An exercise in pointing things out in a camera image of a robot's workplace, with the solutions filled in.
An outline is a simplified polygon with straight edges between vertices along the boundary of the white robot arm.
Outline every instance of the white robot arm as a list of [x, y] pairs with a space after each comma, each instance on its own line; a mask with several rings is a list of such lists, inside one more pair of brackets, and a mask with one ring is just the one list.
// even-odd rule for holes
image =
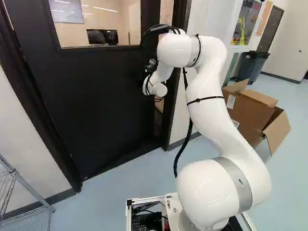
[[144, 81], [143, 92], [166, 95], [161, 82], [174, 67], [197, 71], [186, 90], [189, 114], [196, 129], [220, 150], [220, 157], [187, 165], [177, 177], [177, 189], [185, 216], [197, 229], [208, 231], [265, 200], [271, 180], [258, 154], [231, 121], [222, 97], [219, 75], [227, 56], [225, 45], [215, 37], [189, 37], [180, 31], [180, 35], [167, 33], [159, 41], [158, 68]]

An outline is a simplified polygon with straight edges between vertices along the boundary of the wire shelf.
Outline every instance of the wire shelf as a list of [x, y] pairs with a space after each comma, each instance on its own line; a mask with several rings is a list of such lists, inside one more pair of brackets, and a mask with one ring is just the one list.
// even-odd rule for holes
[[40, 207], [3, 221], [1, 231], [49, 231], [52, 209]]
[[0, 227], [16, 182], [16, 172], [0, 174]]

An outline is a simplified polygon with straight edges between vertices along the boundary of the wall baseboard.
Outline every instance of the wall baseboard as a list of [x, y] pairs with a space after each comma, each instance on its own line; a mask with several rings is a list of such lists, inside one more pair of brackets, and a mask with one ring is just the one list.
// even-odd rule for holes
[[285, 80], [285, 81], [288, 81], [288, 82], [291, 82], [291, 83], [296, 83], [296, 84], [300, 84], [301, 83], [301, 81], [298, 81], [298, 80], [295, 80], [295, 79], [290, 79], [290, 78], [278, 76], [278, 75], [267, 73], [267, 72], [263, 72], [263, 71], [261, 71], [261, 74], [266, 75], [266, 76], [271, 76], [271, 77], [274, 77], [274, 78], [278, 78], [278, 79], [282, 79], [282, 80]]
[[[191, 135], [191, 138], [189, 139], [190, 141], [197, 138], [198, 136], [201, 136], [201, 134], [199, 132], [195, 132], [194, 134]], [[168, 147], [167, 147], [167, 150], [166, 151], [171, 151], [179, 146], [181, 146], [183, 143], [184, 143], [184, 140], [185, 138], [179, 140], [179, 141], [176, 141], [172, 144], [170, 144]]]
[[[65, 200], [65, 199], [67, 199], [71, 196], [74, 196], [74, 195], [76, 195], [76, 193], [75, 193], [74, 189], [71, 188], [71, 189], [65, 190], [64, 192], [61, 192], [61, 193], [58, 193], [56, 195], [53, 195], [53, 196], [46, 198], [46, 201], [49, 204], [53, 205], [57, 202]], [[39, 208], [41, 206], [42, 206], [42, 204], [40, 202], [35, 202], [35, 203], [30, 204], [30, 205], [26, 205], [24, 207], [12, 210], [12, 211], [4, 214], [3, 220], [18, 216], [18, 215], [26, 213], [26, 212], [29, 212], [29, 211], [34, 210], [36, 208]]]

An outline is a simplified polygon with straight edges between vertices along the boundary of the trash can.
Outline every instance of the trash can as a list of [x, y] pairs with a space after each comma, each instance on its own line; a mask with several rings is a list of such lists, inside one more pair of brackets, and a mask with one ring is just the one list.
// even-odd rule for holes
[[269, 57], [269, 53], [250, 51], [242, 54], [241, 57], [241, 66], [239, 70], [239, 74], [236, 78], [237, 81], [242, 81], [245, 79], [249, 79], [248, 84], [253, 84]]

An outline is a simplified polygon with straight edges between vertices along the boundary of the metal cart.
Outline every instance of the metal cart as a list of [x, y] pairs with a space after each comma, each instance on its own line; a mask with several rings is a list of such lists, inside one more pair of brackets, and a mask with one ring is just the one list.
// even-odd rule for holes
[[[0, 231], [49, 231], [54, 207], [48, 204], [1, 154], [0, 164], [6, 169], [5, 172], [0, 173]], [[40, 201], [42, 207], [5, 219], [5, 211], [16, 181]]]

